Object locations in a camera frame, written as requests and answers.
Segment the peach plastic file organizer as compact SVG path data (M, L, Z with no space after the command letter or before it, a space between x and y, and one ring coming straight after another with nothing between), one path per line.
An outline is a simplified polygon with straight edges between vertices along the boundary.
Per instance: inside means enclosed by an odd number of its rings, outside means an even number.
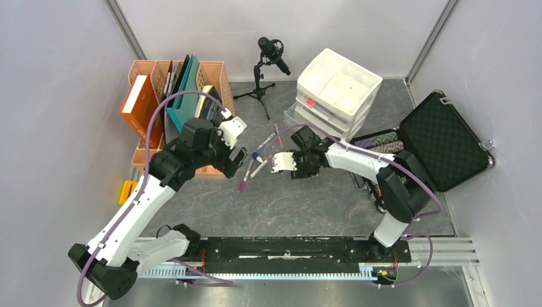
M151 83L154 88L154 93L159 101L164 100L166 97L173 94L173 88L176 84L178 76L181 72L181 68L184 60L135 60L132 64L130 72L128 73L128 81L132 83L137 75L150 75ZM202 91L202 88L206 85L212 85L218 91L222 100L222 105L229 109L232 115L235 115L235 106L233 102L233 96L229 85L228 75L226 72L225 62L223 61L199 61L199 69L196 76L197 91ZM195 132L195 123L202 122L205 119L197 118L194 114L193 118L190 118L182 127L182 131L178 132L173 122L169 119L169 115L166 113L166 106L162 112L164 117L164 131L162 134L161 144L156 149L150 149L149 155L160 152L170 141L177 139L183 132ZM208 127L218 127L224 120L223 116L221 120L208 120Z

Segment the pink thin pen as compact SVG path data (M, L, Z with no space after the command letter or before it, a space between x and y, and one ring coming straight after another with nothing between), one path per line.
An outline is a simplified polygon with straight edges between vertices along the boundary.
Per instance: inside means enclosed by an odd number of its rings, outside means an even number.
M279 126L278 126L277 123L274 123L274 128L275 128L275 132L276 132L279 147L280 147L280 149L282 149L282 148L284 148L284 145L283 145L283 140L282 140L282 137L281 137L281 131L280 131Z

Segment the dark blue hardcover book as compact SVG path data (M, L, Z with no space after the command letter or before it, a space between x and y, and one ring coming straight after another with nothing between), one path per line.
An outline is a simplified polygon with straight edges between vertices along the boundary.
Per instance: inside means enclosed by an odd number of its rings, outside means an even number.
M202 92L211 95L213 98L217 99L219 102L222 102L218 91L212 85L206 85L202 88ZM219 105L214 102L212 99L207 96L199 96L196 113L197 118L202 118L205 120L221 120L221 109Z

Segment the blue cap white marker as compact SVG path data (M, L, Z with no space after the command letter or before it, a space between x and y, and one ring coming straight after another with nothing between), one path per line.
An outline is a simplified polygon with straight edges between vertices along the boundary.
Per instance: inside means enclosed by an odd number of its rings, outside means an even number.
M259 163L263 163L263 162L264 162L263 158L259 155L258 152L253 152L253 153L252 153L252 158L253 158L254 160L258 161Z

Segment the pink white marker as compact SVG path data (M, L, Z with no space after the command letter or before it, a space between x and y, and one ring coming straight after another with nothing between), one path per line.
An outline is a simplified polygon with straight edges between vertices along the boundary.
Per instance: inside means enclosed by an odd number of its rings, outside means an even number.
M271 155L269 155L251 174L250 178L254 178L269 162Z

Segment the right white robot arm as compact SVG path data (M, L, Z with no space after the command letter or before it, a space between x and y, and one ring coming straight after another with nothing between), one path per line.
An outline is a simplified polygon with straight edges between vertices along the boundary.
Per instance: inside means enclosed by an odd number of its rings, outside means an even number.
M318 174L320 168L349 171L377 183L386 212L368 239L369 255L385 261L410 223L423 214L430 200L438 201L430 180L416 156L406 150L398 154L377 153L340 141L333 136L319 137L310 125L297 125L291 140L295 165L293 179Z

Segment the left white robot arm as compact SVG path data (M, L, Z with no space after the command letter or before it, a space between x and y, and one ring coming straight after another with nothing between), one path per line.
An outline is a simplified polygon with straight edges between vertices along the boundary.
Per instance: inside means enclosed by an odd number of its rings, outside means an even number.
M240 117L220 124L192 118L180 135L152 155L133 193L104 229L87 244L75 243L68 257L81 276L97 286L108 298L123 297L138 277L172 258L194 260L201 252L198 234L185 225L141 246L134 246L158 209L170 200L197 169L212 166L231 178L247 156L241 148L230 155L237 139L247 128Z

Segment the white plastic drawer unit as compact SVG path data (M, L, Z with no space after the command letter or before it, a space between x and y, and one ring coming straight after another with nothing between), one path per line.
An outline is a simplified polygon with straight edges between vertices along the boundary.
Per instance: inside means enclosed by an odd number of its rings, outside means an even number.
M383 78L326 48L297 79L295 103L284 112L287 126L313 124L350 140L361 129ZM307 98L317 101L315 106Z

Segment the clear barrel pen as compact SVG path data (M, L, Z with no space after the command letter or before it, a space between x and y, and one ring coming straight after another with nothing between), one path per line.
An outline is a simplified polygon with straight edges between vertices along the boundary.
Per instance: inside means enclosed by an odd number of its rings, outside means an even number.
M255 152L258 152L261 150L265 145L267 145L274 137L276 136L276 132L271 133L261 144L258 145L258 147L255 149Z

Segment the orange book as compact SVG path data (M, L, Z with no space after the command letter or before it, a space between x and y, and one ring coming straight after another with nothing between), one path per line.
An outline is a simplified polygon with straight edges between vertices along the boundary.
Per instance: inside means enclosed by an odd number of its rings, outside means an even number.
M161 117L157 115L151 132L148 132L151 116L158 106L151 76L137 75L119 110L119 114L141 140L149 139L151 149L159 147L164 131Z

